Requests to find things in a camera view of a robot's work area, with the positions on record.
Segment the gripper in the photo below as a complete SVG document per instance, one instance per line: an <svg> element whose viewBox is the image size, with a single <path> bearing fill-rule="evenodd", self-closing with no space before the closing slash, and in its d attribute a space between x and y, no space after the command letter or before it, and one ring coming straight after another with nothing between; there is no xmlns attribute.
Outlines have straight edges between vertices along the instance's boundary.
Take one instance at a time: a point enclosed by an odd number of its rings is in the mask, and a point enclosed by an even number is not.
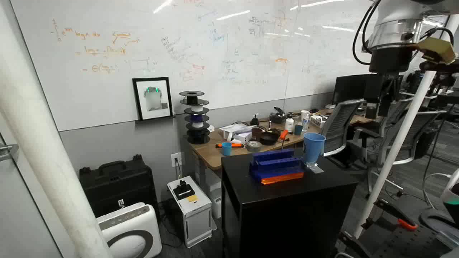
<svg viewBox="0 0 459 258"><path fill-rule="evenodd" d="M400 73L408 70L413 50L411 47L373 50L369 66L372 75L367 78L365 88L366 119L377 119L379 106L380 116L388 116L391 104L398 100Z"/></svg>

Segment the row of monitors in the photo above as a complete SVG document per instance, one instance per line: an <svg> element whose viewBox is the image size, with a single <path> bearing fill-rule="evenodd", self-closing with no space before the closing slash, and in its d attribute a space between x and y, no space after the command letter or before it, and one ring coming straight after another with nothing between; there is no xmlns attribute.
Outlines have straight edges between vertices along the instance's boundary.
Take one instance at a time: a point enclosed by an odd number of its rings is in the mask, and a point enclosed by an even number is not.
<svg viewBox="0 0 459 258"><path fill-rule="evenodd" d="M336 108L341 102L364 98L366 83L370 79L377 77L378 75L376 74L366 74L336 78L331 108Z"/></svg>

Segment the white pole stand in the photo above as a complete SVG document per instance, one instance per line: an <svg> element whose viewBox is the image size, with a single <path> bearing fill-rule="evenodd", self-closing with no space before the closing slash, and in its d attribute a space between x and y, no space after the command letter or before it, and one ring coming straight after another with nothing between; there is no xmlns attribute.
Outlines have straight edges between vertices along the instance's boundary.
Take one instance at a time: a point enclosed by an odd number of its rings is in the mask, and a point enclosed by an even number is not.
<svg viewBox="0 0 459 258"><path fill-rule="evenodd" d="M407 113L405 114L404 119L398 125L399 129L393 130L393 132L396 133L395 137L393 137L394 143L390 149L390 152L387 154L386 159L384 160L383 167L378 175L377 181L372 187L369 198L359 219L359 225L354 230L354 235L357 238L359 238L362 234L362 225L366 222L366 219L372 212L373 203L377 200L380 192L382 191L385 180L388 178L390 170L395 163L395 159L400 149L402 148L403 142L405 141L407 134L412 127L413 121L415 120L416 114L418 113L418 110L423 103L423 99L425 98L426 93L438 71L437 68L432 68L432 64L428 64L428 66L430 69L425 72L423 80L421 80L420 86L418 87L418 90L413 97L413 100Z"/></svg>
<svg viewBox="0 0 459 258"><path fill-rule="evenodd" d="M80 258L112 258L38 85L0 64L0 106Z"/></svg>

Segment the black kettle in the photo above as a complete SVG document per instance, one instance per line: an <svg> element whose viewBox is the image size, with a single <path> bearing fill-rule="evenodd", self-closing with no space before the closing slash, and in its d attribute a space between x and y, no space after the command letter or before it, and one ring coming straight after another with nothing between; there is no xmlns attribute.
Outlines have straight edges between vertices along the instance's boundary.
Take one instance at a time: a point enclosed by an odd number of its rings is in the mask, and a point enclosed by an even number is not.
<svg viewBox="0 0 459 258"><path fill-rule="evenodd" d="M269 115L269 121L272 124L283 124L287 119L287 113L279 107L273 107L275 112L271 112Z"/></svg>

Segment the black pan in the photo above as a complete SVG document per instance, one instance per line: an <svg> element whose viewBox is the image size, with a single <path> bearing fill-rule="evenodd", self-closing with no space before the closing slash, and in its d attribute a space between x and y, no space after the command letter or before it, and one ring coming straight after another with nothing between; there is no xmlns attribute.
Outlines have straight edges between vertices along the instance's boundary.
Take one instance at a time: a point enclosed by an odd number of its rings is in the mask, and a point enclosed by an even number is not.
<svg viewBox="0 0 459 258"><path fill-rule="evenodd" d="M278 130L265 131L261 128L252 128L251 129L251 139L261 143L262 145L274 145L280 137L280 132Z"/></svg>

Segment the black and orange clamp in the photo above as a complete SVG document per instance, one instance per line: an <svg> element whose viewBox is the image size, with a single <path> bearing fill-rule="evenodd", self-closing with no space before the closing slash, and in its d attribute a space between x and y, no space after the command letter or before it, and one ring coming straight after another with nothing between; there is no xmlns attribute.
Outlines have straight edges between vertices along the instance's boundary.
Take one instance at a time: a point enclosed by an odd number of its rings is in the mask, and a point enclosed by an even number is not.
<svg viewBox="0 0 459 258"><path fill-rule="evenodd" d="M405 230L416 231L418 229L418 224L392 202L383 198L378 198L373 205L381 209L383 212L389 213L391 216L395 217L398 225Z"/></svg>

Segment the black cabinet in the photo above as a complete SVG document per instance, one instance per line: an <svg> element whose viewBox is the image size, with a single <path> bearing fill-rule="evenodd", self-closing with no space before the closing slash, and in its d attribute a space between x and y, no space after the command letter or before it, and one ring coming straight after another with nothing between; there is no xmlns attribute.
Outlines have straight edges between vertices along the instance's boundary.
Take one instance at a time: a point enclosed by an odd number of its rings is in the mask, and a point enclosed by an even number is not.
<svg viewBox="0 0 459 258"><path fill-rule="evenodd" d="M321 157L323 173L262 185L252 154L222 157L225 258L333 258L358 179Z"/></svg>

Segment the white cardboard box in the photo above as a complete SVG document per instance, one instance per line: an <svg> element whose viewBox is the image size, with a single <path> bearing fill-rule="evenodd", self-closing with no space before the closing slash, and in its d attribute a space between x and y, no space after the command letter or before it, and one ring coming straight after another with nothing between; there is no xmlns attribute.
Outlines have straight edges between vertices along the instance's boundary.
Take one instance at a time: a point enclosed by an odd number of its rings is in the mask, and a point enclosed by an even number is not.
<svg viewBox="0 0 459 258"><path fill-rule="evenodd" d="M241 142L241 144L246 144L248 143L252 138L252 133L251 132L244 132L244 133L239 133L239 134L234 134L232 136L232 139L238 140Z"/></svg>

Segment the wooden desk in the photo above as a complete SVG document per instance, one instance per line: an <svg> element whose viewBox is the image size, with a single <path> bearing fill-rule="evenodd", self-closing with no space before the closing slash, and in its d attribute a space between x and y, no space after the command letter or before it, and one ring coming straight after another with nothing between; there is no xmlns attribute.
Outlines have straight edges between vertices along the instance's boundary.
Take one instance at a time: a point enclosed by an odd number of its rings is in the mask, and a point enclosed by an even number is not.
<svg viewBox="0 0 459 258"><path fill-rule="evenodd" d="M326 115L326 113L331 113L332 111L333 109L320 109L319 113L322 115ZM354 115L350 121L350 124L365 124L370 121L372 121L372 119L366 119L364 116ZM284 125L274 125L273 127L276 129L282 129ZM311 125L309 126L308 132L319 133L320 130L321 129L319 127ZM223 157L223 154L221 153L221 148L215 147L217 144L223 142L223 137L219 134L218 131L219 129L217 129L217 131L210 133L210 141L206 144L190 144L193 150L193 154L198 158L198 160L202 161L206 168L209 168L213 171L217 171L221 168L221 158ZM303 143L303 134L289 134L287 138L290 140L284 143L284 148L298 147L300 143ZM262 145L261 151L272 151L280 149L281 147L281 143L276 143L275 145ZM232 148L231 150L231 156L250 153L251 152L247 151L246 148Z"/></svg>

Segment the white drawer cabinet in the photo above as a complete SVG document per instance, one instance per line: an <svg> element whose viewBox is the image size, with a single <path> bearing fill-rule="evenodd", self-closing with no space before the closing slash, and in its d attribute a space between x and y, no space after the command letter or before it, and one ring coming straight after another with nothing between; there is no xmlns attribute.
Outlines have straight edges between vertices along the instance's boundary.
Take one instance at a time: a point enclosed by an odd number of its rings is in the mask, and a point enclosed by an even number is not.
<svg viewBox="0 0 459 258"><path fill-rule="evenodd" d="M212 216L214 219L220 219L222 216L222 180L220 171L213 171L207 167L205 162L193 153L196 158L195 179L211 201Z"/></svg>

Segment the black device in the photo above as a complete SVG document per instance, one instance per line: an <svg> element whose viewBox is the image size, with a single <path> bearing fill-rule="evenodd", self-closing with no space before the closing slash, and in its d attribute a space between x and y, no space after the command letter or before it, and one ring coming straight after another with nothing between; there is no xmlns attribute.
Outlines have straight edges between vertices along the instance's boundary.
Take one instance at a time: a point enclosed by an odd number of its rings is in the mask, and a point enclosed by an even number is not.
<svg viewBox="0 0 459 258"><path fill-rule="evenodd" d="M195 195L195 191L185 180L179 180L179 184L172 191L177 200L182 200Z"/></svg>

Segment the white computer case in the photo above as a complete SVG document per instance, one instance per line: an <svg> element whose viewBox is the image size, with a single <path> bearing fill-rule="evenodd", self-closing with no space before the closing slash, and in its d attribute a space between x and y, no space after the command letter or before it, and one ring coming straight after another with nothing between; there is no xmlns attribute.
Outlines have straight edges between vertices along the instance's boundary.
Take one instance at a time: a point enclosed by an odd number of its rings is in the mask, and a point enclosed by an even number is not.
<svg viewBox="0 0 459 258"><path fill-rule="evenodd" d="M186 198L177 200L172 190L179 184L179 179L174 180L167 183L171 199L165 205L165 211L179 238L187 248L191 248L212 236L211 201L193 178L186 176L180 180L185 180L191 185L198 196L198 200L192 203L188 202Z"/></svg>

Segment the black framed picture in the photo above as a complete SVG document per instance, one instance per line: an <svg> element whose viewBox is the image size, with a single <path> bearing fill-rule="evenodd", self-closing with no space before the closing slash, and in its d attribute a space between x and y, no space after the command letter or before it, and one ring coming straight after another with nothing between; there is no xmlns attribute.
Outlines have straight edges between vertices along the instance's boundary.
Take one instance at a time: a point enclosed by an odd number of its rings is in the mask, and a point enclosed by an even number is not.
<svg viewBox="0 0 459 258"><path fill-rule="evenodd" d="M133 78L132 83L139 121L174 115L168 77Z"/></svg>

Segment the black hard case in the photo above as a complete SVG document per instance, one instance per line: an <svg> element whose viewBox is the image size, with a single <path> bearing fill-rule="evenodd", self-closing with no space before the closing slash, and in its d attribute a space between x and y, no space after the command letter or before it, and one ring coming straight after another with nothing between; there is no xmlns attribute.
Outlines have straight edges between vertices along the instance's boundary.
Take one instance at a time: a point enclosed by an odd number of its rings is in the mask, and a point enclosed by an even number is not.
<svg viewBox="0 0 459 258"><path fill-rule="evenodd" d="M79 182L95 217L143 202L159 211L151 168L142 155L129 161L114 161L97 169L79 170Z"/></svg>

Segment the white air purifier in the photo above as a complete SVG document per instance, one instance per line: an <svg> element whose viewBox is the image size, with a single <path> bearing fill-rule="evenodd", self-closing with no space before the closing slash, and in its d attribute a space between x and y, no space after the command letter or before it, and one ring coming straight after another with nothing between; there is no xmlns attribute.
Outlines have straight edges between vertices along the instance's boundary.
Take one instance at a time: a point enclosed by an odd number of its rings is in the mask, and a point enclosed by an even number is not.
<svg viewBox="0 0 459 258"><path fill-rule="evenodd" d="M154 258L162 241L154 207L139 202L98 217L113 258Z"/></svg>

